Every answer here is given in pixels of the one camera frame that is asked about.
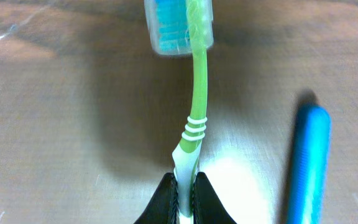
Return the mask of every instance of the toothbrush head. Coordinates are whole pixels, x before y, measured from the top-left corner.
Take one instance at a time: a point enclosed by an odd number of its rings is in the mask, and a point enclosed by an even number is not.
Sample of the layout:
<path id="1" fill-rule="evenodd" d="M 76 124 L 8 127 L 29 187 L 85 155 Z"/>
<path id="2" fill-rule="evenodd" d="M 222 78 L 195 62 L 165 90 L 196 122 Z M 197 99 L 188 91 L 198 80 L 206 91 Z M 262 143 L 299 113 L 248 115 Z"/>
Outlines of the toothbrush head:
<path id="1" fill-rule="evenodd" d="M 160 55 L 187 55 L 191 54 L 191 44 L 186 8 L 188 0 L 145 0 L 147 26 L 149 28 L 152 48 Z M 213 45 L 212 33 L 212 2 L 211 0 L 194 1 L 197 12 L 203 15 L 202 29 L 205 46 Z"/>

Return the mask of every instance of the blue marker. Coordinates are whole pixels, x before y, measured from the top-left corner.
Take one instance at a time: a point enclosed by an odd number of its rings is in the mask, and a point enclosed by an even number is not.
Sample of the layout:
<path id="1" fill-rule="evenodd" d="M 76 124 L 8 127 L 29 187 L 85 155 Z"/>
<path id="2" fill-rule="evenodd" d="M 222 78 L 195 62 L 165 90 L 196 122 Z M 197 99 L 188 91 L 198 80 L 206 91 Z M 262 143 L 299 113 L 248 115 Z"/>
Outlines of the blue marker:
<path id="1" fill-rule="evenodd" d="M 304 105 L 296 118 L 287 224 L 317 224 L 323 202 L 331 119 L 317 105 Z"/>

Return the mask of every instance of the clear plastic container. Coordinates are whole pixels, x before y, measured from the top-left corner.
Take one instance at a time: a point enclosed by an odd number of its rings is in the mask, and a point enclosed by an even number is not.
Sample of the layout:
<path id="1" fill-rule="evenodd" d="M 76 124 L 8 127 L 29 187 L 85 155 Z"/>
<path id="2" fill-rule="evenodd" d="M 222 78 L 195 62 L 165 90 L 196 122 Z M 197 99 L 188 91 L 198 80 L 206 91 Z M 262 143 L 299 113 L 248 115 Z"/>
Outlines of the clear plastic container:
<path id="1" fill-rule="evenodd" d="M 144 0 L 147 27 L 152 48 L 160 55 L 180 56 L 191 53 L 186 17 L 186 0 Z M 213 45 L 211 0 L 200 0 L 205 12 L 204 33 L 207 48 Z"/>

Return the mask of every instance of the table top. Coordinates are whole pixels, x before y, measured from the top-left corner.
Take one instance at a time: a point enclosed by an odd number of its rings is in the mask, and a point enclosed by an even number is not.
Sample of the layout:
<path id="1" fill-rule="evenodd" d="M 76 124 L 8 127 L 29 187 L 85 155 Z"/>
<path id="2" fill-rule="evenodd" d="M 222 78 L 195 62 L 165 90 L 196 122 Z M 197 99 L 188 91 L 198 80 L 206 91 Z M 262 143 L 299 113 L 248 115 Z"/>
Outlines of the table top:
<path id="1" fill-rule="evenodd" d="M 312 91 L 333 121 L 322 223 L 358 223 L 358 1 L 213 4 L 200 170 L 223 205 L 283 220 Z M 140 0 L 0 1 L 0 223 L 133 223 L 173 169 L 191 91 L 191 59 L 152 52 Z"/>

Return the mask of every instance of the transparent plastic cap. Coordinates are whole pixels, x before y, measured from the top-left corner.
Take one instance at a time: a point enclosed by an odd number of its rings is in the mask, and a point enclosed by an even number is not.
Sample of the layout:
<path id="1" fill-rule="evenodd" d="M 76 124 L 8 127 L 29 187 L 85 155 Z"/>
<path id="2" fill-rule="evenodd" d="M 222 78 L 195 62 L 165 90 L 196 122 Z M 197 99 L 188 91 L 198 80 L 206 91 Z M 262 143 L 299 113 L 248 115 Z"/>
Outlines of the transparent plastic cap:
<path id="1" fill-rule="evenodd" d="M 152 48 L 160 55 L 191 54 L 186 16 L 186 0 L 144 0 Z M 204 33 L 207 48 L 213 45 L 211 0 L 200 0 L 205 12 Z"/>

